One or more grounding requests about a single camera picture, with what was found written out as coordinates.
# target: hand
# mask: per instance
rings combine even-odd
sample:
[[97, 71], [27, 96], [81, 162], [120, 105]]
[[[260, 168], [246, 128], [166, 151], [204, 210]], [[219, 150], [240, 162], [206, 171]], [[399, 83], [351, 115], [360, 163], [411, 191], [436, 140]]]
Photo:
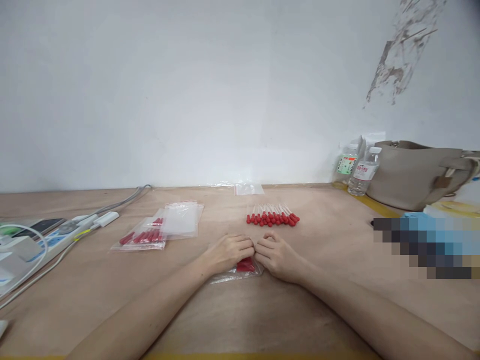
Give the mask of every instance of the hand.
[[227, 234], [203, 253], [211, 275], [233, 268], [240, 260], [253, 256], [254, 243], [248, 235]]
[[289, 283], [299, 283], [307, 265], [307, 261], [275, 231], [267, 232], [255, 245], [255, 260], [273, 276]]

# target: pixelated area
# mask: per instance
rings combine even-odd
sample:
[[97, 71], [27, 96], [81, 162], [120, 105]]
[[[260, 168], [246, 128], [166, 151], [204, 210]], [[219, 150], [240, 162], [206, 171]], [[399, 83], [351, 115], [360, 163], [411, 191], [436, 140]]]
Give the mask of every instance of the pixelated area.
[[480, 218], [375, 218], [373, 230], [428, 279], [480, 279]]

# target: forearm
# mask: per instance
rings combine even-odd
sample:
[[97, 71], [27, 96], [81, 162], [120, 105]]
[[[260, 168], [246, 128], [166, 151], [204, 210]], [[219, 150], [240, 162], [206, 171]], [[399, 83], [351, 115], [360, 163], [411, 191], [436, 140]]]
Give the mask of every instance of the forearm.
[[139, 359], [211, 275], [210, 265], [199, 257], [105, 320], [68, 359]]
[[298, 283], [319, 297], [385, 360], [477, 359], [458, 341], [406, 309], [304, 262]]

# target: white wall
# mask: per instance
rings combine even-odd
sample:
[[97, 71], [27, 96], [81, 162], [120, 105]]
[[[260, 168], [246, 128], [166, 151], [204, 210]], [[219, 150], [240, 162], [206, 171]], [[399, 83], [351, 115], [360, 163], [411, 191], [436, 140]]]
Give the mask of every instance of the white wall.
[[0, 191], [327, 182], [381, 130], [477, 149], [475, 4], [362, 109], [396, 0], [0, 0]]

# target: smartphone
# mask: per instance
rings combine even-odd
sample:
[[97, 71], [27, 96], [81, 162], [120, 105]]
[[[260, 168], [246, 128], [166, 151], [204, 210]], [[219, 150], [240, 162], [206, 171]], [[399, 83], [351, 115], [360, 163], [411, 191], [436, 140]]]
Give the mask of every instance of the smartphone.
[[[34, 225], [30, 226], [30, 228], [37, 230], [42, 235], [45, 235], [45, 234], [48, 234], [51, 230], [63, 224], [65, 221], [67, 221], [67, 219], [64, 219], [64, 218], [46, 219], [46, 220], [41, 220], [35, 223]], [[32, 231], [26, 230], [26, 229], [13, 235], [12, 238], [18, 238], [22, 236], [29, 236], [33, 240], [38, 240], [39, 238]]]

